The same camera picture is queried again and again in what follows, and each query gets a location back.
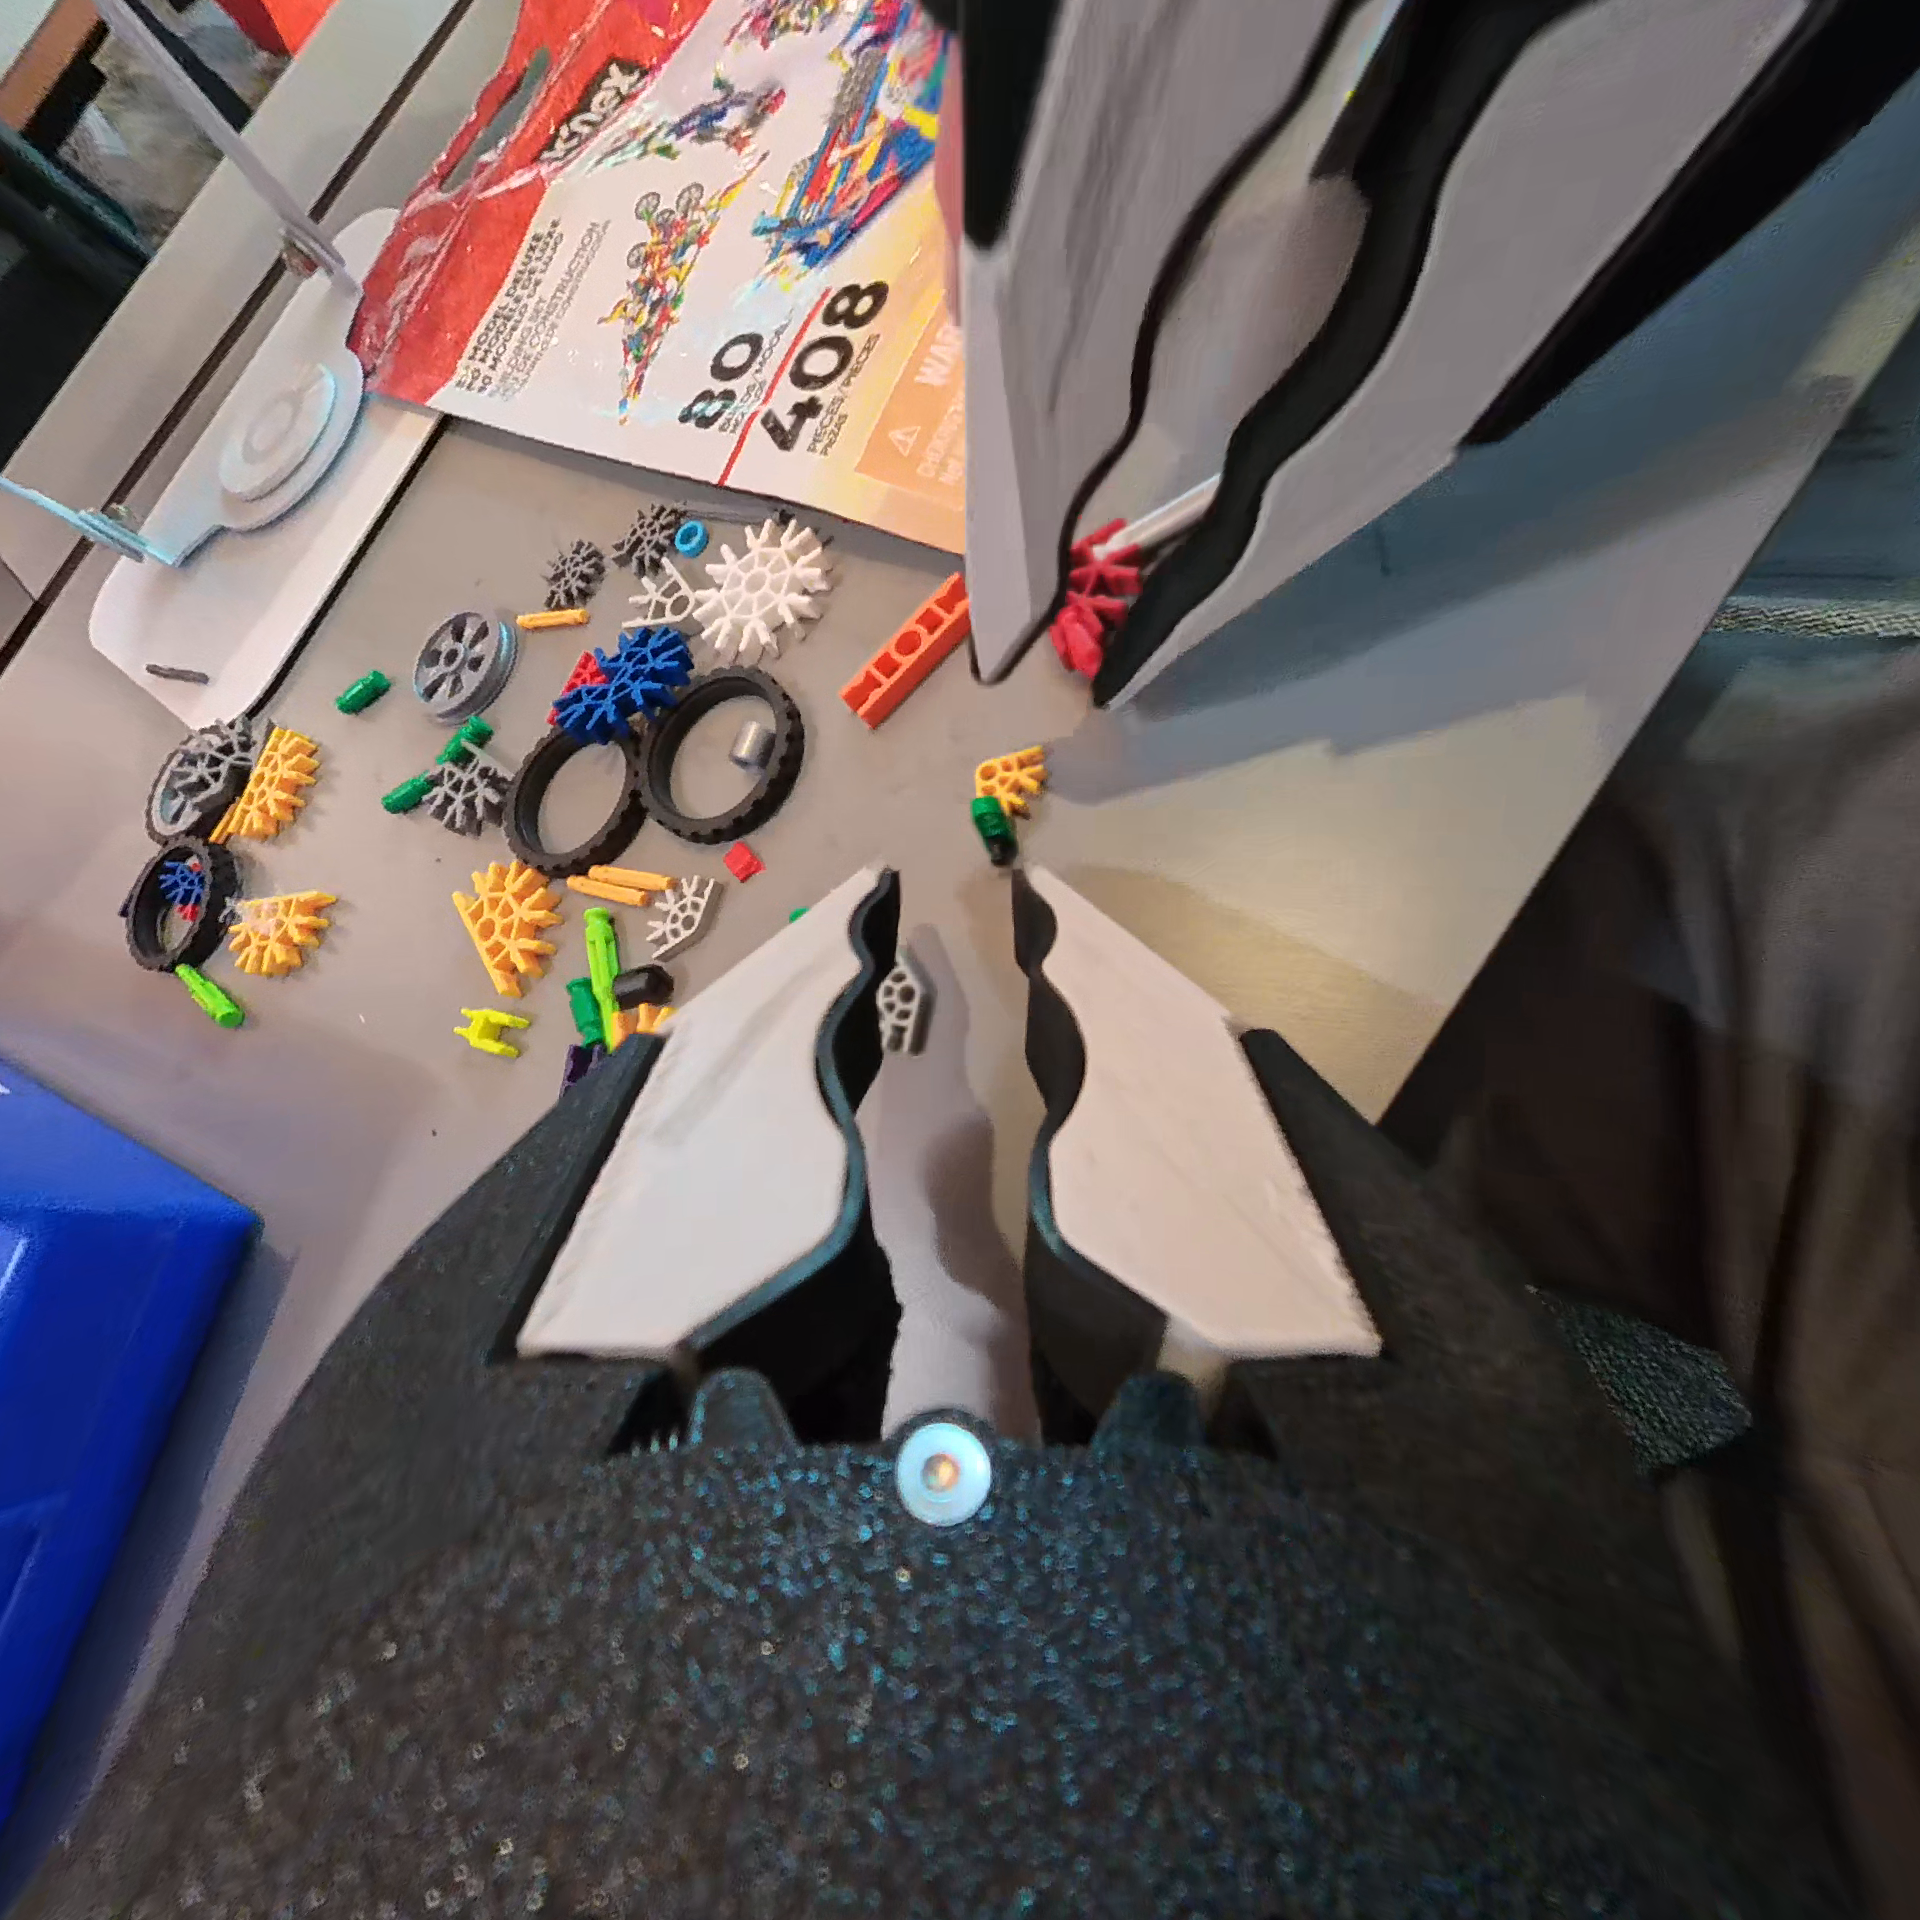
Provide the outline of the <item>black tyre with grey hub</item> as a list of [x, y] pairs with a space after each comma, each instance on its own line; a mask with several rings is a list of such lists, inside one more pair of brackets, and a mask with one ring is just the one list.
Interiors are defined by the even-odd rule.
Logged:
[[208, 806], [194, 803], [171, 790], [170, 771], [171, 771], [171, 754], [180, 750], [180, 743], [171, 753], [159, 762], [159, 770], [153, 780], [147, 801], [145, 801], [145, 832], [155, 843], [167, 843], [180, 837], [199, 837], [205, 839], [208, 832], [220, 823], [225, 811], [235, 803], [235, 796], [218, 796]]

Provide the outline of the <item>grey wheel hub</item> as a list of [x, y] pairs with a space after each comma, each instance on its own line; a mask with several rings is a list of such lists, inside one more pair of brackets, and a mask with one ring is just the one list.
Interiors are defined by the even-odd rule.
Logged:
[[496, 702], [516, 660], [512, 621], [459, 612], [427, 635], [412, 666], [412, 696], [432, 725], [451, 731]]

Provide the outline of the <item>printed toy packaging bag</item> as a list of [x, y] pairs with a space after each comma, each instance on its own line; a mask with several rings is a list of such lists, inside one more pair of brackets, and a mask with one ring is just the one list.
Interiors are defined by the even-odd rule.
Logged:
[[372, 391], [961, 555], [945, 74], [908, 2], [520, 6], [359, 276]]

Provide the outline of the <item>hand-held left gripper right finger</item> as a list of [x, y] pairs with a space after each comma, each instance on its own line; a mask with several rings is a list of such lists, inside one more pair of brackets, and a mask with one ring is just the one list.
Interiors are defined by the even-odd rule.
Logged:
[[1227, 1009], [1044, 867], [1018, 873], [1018, 965], [1044, 1103], [1021, 1287], [1045, 1428], [1090, 1436], [1149, 1373], [1210, 1411], [1238, 1366], [1377, 1362]]

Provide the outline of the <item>white flat board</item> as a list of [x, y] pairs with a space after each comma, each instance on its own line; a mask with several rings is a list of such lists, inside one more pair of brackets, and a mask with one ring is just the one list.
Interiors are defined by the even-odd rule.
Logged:
[[[287, 517], [218, 534], [180, 568], [113, 565], [89, 617], [94, 652], [184, 731], [257, 708], [439, 428], [435, 412], [372, 396], [319, 485]], [[158, 684], [145, 661], [204, 668], [210, 686]]]

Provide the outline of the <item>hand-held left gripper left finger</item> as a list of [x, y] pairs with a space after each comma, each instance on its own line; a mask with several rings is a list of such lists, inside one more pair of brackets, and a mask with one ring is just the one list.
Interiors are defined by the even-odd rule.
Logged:
[[898, 873], [861, 867], [674, 1016], [535, 1266], [516, 1356], [641, 1362], [685, 1391], [747, 1369], [801, 1437], [881, 1436], [900, 1303], [858, 1108], [898, 920]]

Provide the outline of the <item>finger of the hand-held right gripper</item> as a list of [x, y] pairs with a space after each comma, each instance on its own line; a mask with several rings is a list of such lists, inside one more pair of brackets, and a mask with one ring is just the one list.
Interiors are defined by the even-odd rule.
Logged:
[[1038, 637], [1072, 530], [1138, 426], [1136, 359], [1192, 222], [1350, 6], [957, 6], [957, 317], [971, 672]]
[[1238, 423], [1212, 507], [1092, 686], [1117, 710], [1439, 476], [1805, 6], [1424, 6], [1357, 157], [1332, 311]]

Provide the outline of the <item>orange connector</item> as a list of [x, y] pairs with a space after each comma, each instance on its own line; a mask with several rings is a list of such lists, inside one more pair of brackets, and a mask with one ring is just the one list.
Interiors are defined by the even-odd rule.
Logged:
[[968, 581], [951, 574], [925, 604], [839, 690], [861, 726], [876, 731], [971, 637]]

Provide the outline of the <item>dark grey fan connector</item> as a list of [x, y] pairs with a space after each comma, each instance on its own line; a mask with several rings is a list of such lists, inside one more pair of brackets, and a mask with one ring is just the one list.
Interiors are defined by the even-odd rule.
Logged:
[[463, 750], [438, 762], [418, 806], [438, 827], [459, 837], [481, 837], [502, 825], [514, 775], [482, 750]]

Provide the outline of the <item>black rubber tyre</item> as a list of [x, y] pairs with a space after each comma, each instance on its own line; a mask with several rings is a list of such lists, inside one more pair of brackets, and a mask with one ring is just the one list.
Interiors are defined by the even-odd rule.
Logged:
[[[674, 770], [688, 735], [713, 708], [755, 702], [768, 711], [771, 747], [756, 770], [755, 789], [730, 807], [695, 820], [674, 801]], [[779, 817], [801, 782], [807, 728], [797, 702], [759, 668], [716, 668], [691, 682], [682, 697], [658, 720], [641, 754], [641, 789], [651, 820], [697, 848], [741, 842]]]
[[647, 782], [643, 738], [621, 734], [608, 743], [621, 762], [621, 787], [608, 817], [569, 850], [556, 850], [541, 834], [541, 806], [551, 784], [589, 743], [551, 726], [525, 754], [504, 796], [502, 828], [516, 860], [549, 880], [587, 877], [623, 855], [647, 820]]
[[[199, 855], [208, 867], [210, 892], [204, 920], [195, 925], [184, 925], [163, 908], [158, 869], [167, 855]], [[145, 972], [171, 972], [176, 965], [204, 967], [227, 936], [227, 918], [241, 899], [241, 880], [241, 863], [230, 848], [210, 846], [199, 837], [163, 843], [125, 903], [126, 946], [134, 962]]]

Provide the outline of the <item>dark grey chair seat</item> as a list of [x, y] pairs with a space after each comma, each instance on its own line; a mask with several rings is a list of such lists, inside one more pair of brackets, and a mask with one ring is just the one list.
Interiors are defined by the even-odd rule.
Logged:
[[1559, 1292], [1532, 1298], [1596, 1381], [1641, 1476], [1673, 1476], [1751, 1434], [1749, 1402], [1715, 1351]]

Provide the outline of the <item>person's grey trousers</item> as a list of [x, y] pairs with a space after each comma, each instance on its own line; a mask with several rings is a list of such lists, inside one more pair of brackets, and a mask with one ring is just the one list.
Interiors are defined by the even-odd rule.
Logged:
[[1916, 1915], [1916, 507], [1801, 508], [1386, 1131], [1554, 1310], [1715, 1356], [1682, 1591], [1864, 1915]]

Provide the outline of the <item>red connector with rod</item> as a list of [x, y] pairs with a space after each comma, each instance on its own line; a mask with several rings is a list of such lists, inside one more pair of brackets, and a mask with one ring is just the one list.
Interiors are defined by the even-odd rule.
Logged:
[[1111, 520], [1070, 550], [1062, 600], [1045, 635], [1061, 665], [1092, 682], [1138, 600], [1147, 574], [1210, 511], [1218, 473], [1130, 520]]

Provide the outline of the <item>white snowflake connector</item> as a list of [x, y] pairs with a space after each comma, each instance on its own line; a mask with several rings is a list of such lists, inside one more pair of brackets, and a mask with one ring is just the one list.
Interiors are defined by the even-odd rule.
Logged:
[[716, 666], [755, 666], [781, 657], [781, 641], [803, 633], [830, 590], [828, 546], [773, 517], [747, 530], [737, 551], [721, 546], [707, 586], [692, 593], [691, 618]]

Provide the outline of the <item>blue snowflake connector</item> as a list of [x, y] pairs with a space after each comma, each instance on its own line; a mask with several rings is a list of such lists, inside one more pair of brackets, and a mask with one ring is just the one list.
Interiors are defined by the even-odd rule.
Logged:
[[569, 686], [549, 721], [583, 745], [630, 738], [670, 711], [692, 682], [688, 637], [669, 627], [635, 628], [587, 661], [598, 677]]

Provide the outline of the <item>blue plastic bin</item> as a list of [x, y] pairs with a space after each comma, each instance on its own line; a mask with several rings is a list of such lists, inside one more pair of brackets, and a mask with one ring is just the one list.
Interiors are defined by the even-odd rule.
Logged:
[[4, 1065], [3, 1821], [257, 1215]]

